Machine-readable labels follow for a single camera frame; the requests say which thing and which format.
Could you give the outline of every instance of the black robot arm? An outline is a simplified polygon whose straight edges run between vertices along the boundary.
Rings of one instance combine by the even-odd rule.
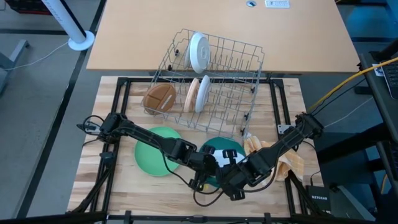
[[[271,147],[262,148],[236,163],[236,151],[224,150],[223,155],[229,158],[230,164],[219,167],[213,157],[214,148],[205,146],[204,152],[197,152],[196,145],[183,139],[163,138],[128,120],[126,115],[110,113],[101,125],[98,139],[113,144],[121,136],[130,136],[154,148],[171,161],[187,166],[196,171],[190,181],[194,190],[201,190],[201,185],[209,176],[216,176],[220,187],[231,200],[244,199],[244,186],[256,186],[270,176],[279,156],[299,145],[305,138],[321,134],[323,126],[309,114],[297,115],[296,126],[285,131],[282,138]]]

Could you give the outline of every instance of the gray floor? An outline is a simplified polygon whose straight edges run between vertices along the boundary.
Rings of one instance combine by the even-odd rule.
[[[82,26],[88,29],[99,0],[68,0],[67,3]],[[397,24],[379,7],[343,6],[340,7],[340,12],[351,36],[398,36]],[[20,15],[7,8],[6,11],[0,11],[0,29],[61,30],[61,27],[51,16]],[[67,37],[56,35],[0,34],[0,51],[4,54],[11,53],[19,39],[27,39],[32,46],[23,53],[19,65],[43,57],[67,41]],[[384,46],[385,44],[355,43],[358,52],[379,50]],[[0,219],[11,218],[16,214],[78,56],[78,52],[64,47],[40,63],[14,71],[3,96],[0,97],[0,179],[5,180],[0,185]],[[84,68],[85,64],[78,77],[29,216],[65,212],[85,137],[75,125],[91,114],[101,76],[149,75],[132,72],[93,72]],[[306,106],[310,106],[347,76],[299,76]],[[358,96],[349,92],[333,103],[329,110],[320,113],[318,118],[322,123],[329,124],[349,113],[367,98],[368,96]],[[355,133],[380,121],[376,105],[370,101],[352,116],[330,126],[327,131]]]

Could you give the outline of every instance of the white cable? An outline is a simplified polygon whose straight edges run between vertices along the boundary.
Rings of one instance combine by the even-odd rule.
[[[16,67],[14,67],[14,68],[5,68],[4,70],[5,70],[5,71],[10,71],[10,70],[14,70],[14,69],[17,69],[17,68],[22,68],[22,67],[26,67],[26,66],[29,66],[29,65],[33,65],[33,64],[35,64],[35,63],[37,63],[37,62],[39,62],[39,61],[41,61],[41,60],[44,60],[44,59],[48,58],[48,57],[49,57],[50,55],[52,55],[55,51],[57,51],[58,49],[60,49],[61,47],[65,46],[65,45],[67,45],[67,44],[68,44],[68,42],[62,44],[61,46],[59,46],[59,47],[57,47],[56,49],[54,49],[53,51],[51,51],[48,55],[46,55],[46,56],[44,56],[44,57],[42,57],[42,58],[40,58],[40,59],[38,59],[38,60],[36,60],[36,61],[34,61],[34,62],[32,62],[32,63],[26,64],[26,65],[21,65],[21,66],[16,66]]]
[[[331,126],[331,125],[334,125],[334,124],[336,124],[336,123],[338,123],[338,122],[340,122],[340,121],[346,119],[349,115],[351,115],[352,113],[354,113],[356,110],[358,110],[361,106],[363,106],[365,103],[367,103],[367,102],[370,101],[371,99],[373,99],[373,96],[370,97],[369,99],[367,99],[365,102],[361,103],[361,104],[360,104],[359,106],[357,106],[353,111],[349,112],[346,116],[344,116],[344,117],[338,119],[337,121],[335,121],[335,122],[333,122],[333,123],[331,123],[331,124],[326,125],[324,128],[327,128],[327,127],[329,127],[329,126]]]

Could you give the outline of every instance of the wire dish rack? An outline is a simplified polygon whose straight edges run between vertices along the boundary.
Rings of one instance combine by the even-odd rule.
[[[191,67],[183,66],[194,33],[187,29],[176,33],[150,84],[172,84],[177,92],[173,107],[165,113],[147,109],[177,124],[242,142],[256,99],[264,60],[262,47],[204,34],[210,45],[210,62],[203,73],[197,74]],[[190,83],[195,77],[201,81],[205,75],[210,77],[211,86],[204,110],[184,113]]]

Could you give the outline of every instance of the white plate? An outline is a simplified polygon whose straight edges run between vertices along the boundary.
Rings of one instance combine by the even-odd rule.
[[[196,32],[192,36],[189,56],[193,70],[197,74],[201,74],[210,61],[209,42],[202,33]]]
[[[210,88],[210,78],[209,76],[205,75],[203,79],[201,80],[200,86],[199,86],[199,91],[198,91],[198,96],[197,96],[197,102],[195,103],[195,112],[200,113],[207,102],[207,98],[209,97],[209,88]]]
[[[191,61],[189,58],[189,48],[191,46],[191,42],[189,42],[187,50],[185,51],[185,58],[184,58],[184,68],[188,68],[191,65]]]

